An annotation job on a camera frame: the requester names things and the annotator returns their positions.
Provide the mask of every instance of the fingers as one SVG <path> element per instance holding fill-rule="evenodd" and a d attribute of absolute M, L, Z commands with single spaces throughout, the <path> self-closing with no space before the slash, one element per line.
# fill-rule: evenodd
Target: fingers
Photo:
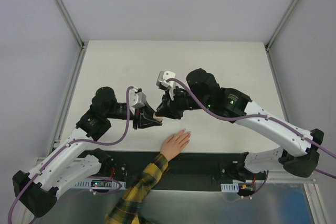
<path fill-rule="evenodd" d="M 180 143 L 179 146 L 181 147 L 182 145 L 184 145 L 186 142 L 189 141 L 190 135 L 188 134 L 185 138 L 183 138 Z"/>
<path fill-rule="evenodd" d="M 174 136 L 175 136 L 175 134 L 169 136 L 169 137 L 165 140 L 165 142 L 168 143 L 171 139 L 173 139 Z"/>
<path fill-rule="evenodd" d="M 180 150 L 182 151 L 187 145 L 188 145 L 188 143 L 189 143 L 189 138 L 188 138 L 188 140 L 184 143 L 184 144 L 182 144 L 182 146 L 180 147 Z"/>
<path fill-rule="evenodd" d="M 185 132 L 185 129 L 181 130 L 180 132 L 178 132 L 171 140 L 172 141 L 176 141 L 177 139 L 179 139 L 179 137 Z"/>
<path fill-rule="evenodd" d="M 177 142 L 181 143 L 184 139 L 189 138 L 190 135 L 191 135 L 191 132 L 190 132 L 190 131 L 188 131 L 188 132 L 182 134 L 182 135 L 178 138 Z"/>

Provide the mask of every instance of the yellow plaid sleeve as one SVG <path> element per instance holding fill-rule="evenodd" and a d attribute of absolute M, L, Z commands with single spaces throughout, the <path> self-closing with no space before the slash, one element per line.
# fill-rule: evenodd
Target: yellow plaid sleeve
<path fill-rule="evenodd" d="M 151 223 L 138 216 L 143 198 L 159 182 L 168 161 L 159 154 L 140 174 L 134 186 L 129 187 L 115 207 L 106 215 L 106 224 L 143 224 Z"/>

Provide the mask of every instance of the white table surface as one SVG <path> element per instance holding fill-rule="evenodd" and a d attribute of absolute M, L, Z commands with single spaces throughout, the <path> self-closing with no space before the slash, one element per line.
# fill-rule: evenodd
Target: white table surface
<path fill-rule="evenodd" d="M 221 87 L 238 89 L 272 114 L 284 118 L 262 43 L 92 40 L 80 70 L 62 141 L 89 109 L 100 87 L 112 87 L 118 102 L 125 102 L 126 88 L 137 86 L 143 89 L 149 105 L 156 109 L 164 93 L 155 85 L 159 72 L 175 72 L 176 77 L 185 82 L 187 74 L 197 68 L 212 73 Z M 111 129 L 99 141 L 114 142 L 122 135 L 125 121 L 111 120 L 111 124 Z M 143 130 L 130 127 L 124 141 L 100 148 L 159 151 L 166 137 L 183 128 L 192 132 L 185 152 L 261 152 L 278 147 L 250 129 L 217 120 L 199 110 L 185 111 L 181 120 L 164 119 L 162 126 Z"/>

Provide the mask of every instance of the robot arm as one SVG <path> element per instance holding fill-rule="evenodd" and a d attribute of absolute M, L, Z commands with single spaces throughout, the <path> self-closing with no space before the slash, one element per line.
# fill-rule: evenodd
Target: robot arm
<path fill-rule="evenodd" d="M 129 98 L 129 114 L 134 129 L 162 125 L 160 118 L 153 117 L 155 111 L 147 104 L 141 89 L 133 88 Z M 16 197 L 30 183 L 19 200 L 34 216 L 45 215 L 64 192 L 93 174 L 109 177 L 113 167 L 113 177 L 125 181 L 125 166 L 119 165 L 121 161 L 114 160 L 99 148 L 91 151 L 80 163 L 71 166 L 75 158 L 111 127 L 108 118 L 127 119 L 127 106 L 117 102 L 112 88 L 103 87 L 96 92 L 90 109 L 62 144 L 28 173 L 20 170 L 13 176 Z"/>
<path fill-rule="evenodd" d="M 201 107 L 185 89 L 179 88 L 176 83 L 172 83 L 173 81 L 168 81 L 174 77 L 175 74 L 169 71 L 161 71 L 159 74 L 157 86 L 165 91 L 165 95 L 156 115 L 181 119 L 185 110 Z M 190 72 L 186 80 L 191 91 L 209 111 L 220 117 L 232 119 L 231 123 L 252 129 L 280 145 L 279 148 L 267 152 L 242 153 L 241 162 L 228 171 L 232 178 L 244 179 L 244 170 L 258 173 L 264 170 L 285 169 L 299 177 L 309 177 L 314 171 L 319 153 L 317 147 L 305 139 L 321 144 L 322 131 L 304 130 L 277 118 L 244 93 L 232 88 L 221 88 L 215 77 L 203 69 Z"/>

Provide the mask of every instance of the human arm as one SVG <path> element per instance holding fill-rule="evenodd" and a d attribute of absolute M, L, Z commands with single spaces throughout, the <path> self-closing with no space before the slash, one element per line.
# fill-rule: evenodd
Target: human arm
<path fill-rule="evenodd" d="M 145 168 L 134 185 L 125 191 L 115 207 L 106 215 L 106 224 L 141 223 L 138 212 L 143 198 L 159 182 L 168 168 L 168 162 L 189 143 L 190 135 L 190 132 L 185 133 L 185 130 L 182 130 L 164 141 L 160 154 Z"/>

